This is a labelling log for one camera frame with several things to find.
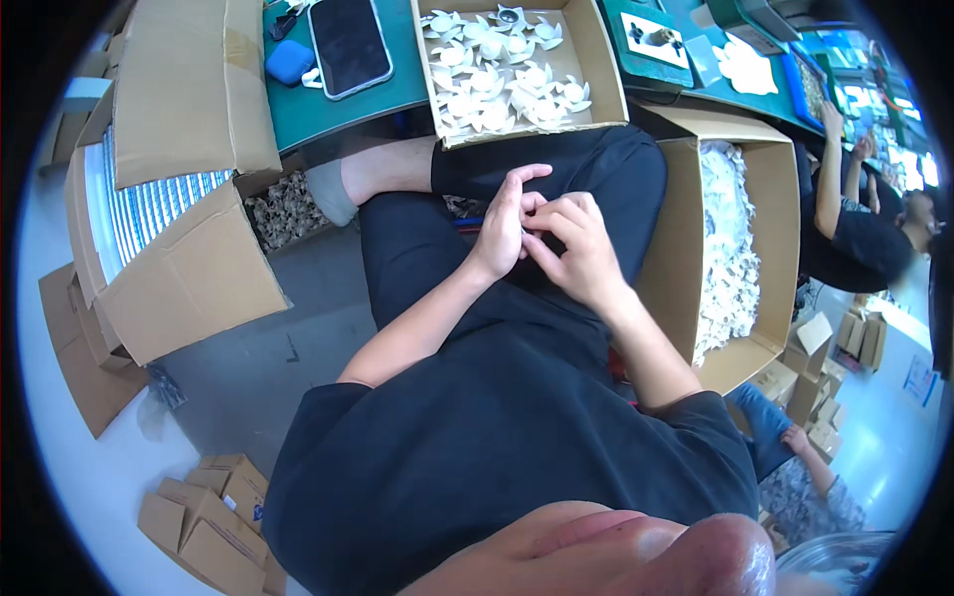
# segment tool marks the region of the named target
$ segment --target blue tray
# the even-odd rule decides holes
[[[792,92],[792,103],[795,104],[795,115],[812,127],[824,131],[825,126],[808,112],[808,102],[805,99],[805,88],[801,83],[801,72],[798,71],[796,60],[801,59],[809,69],[815,72],[821,81],[821,92],[825,99],[831,101],[831,95],[828,93],[827,79],[828,75],[821,69],[819,63],[815,61],[808,52],[803,51],[795,44],[791,44],[791,52],[781,55],[781,66],[785,70],[785,78],[788,79],[788,88]]]

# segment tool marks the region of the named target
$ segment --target person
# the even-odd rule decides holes
[[[870,181],[869,206],[860,205],[861,163],[871,155],[873,143],[863,138],[851,153],[851,164],[841,193],[841,129],[843,118],[830,102],[822,107],[825,149],[817,186],[811,180],[804,146],[797,146],[798,184],[801,200],[799,272],[822,283],[856,293],[875,293],[898,281],[916,254],[926,254],[940,224],[932,196],[923,191],[907,193],[905,211],[895,221],[877,215],[877,180]]]
[[[305,393],[280,450],[262,523],[292,577],[315,594],[771,593],[745,443],[632,288],[666,177],[634,127],[411,139],[311,173],[333,221],[358,212],[380,331]],[[489,201],[472,249],[441,195]],[[518,262],[551,281],[525,289]],[[613,391],[610,335],[642,412]]]
[[[841,477],[808,442],[805,430],[749,382],[729,392],[752,430],[747,439],[762,507],[789,546],[818,536],[864,530],[864,511]]]

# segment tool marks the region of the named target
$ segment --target phone case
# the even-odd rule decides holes
[[[391,51],[387,48],[387,44],[384,42],[384,32],[381,31],[381,18],[378,17],[378,6],[374,3],[374,0],[368,0],[368,2],[371,4],[371,11],[374,13],[374,21],[378,25],[378,35],[381,37],[381,45],[384,47],[384,55],[387,57],[387,72],[379,77],[368,79],[357,87],[352,87],[351,89],[344,90],[337,95],[332,95],[328,92],[328,86],[324,84],[324,69],[321,69],[321,89],[324,91],[324,96],[332,101],[338,101],[339,99],[344,99],[348,95],[353,95],[369,87],[374,87],[375,85],[388,80],[394,74],[394,62],[391,60]],[[315,27],[311,22],[311,10],[306,10],[305,14],[308,15],[308,30],[311,31],[311,47],[315,50],[315,58],[317,59],[317,62],[320,66],[321,58],[318,52],[318,43],[315,41]]]

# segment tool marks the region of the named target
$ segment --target jeans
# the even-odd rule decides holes
[[[752,429],[752,438],[746,438],[752,463],[756,468],[759,482],[774,472],[780,465],[795,457],[792,448],[781,441],[792,421],[778,406],[762,395],[751,383],[742,383],[732,390],[725,399],[737,407]]]

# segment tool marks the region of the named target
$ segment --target hand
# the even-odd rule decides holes
[[[821,123],[825,125],[825,136],[829,141],[841,143],[841,131],[844,129],[844,117],[830,101],[821,104]]]
[[[567,252],[558,257],[535,235],[524,234],[521,238],[550,281],[597,315],[612,306],[620,292],[629,291],[603,215],[590,193],[563,195],[537,208],[536,215],[524,225],[530,230],[553,232],[567,245]]]
[[[781,434],[781,441],[791,447],[796,455],[801,455],[812,448],[811,443],[808,442],[808,435],[805,434],[805,429],[794,422]]]
[[[477,243],[467,257],[467,262],[489,282],[505,276],[518,258],[527,256],[521,244],[520,236],[526,236],[521,226],[527,220],[527,212],[547,200],[540,193],[524,193],[524,182],[552,171],[551,166],[540,163],[510,170],[497,196],[490,201]]]
[[[855,143],[855,148],[851,150],[853,161],[864,161],[875,154],[874,142],[868,136],[863,136]]]

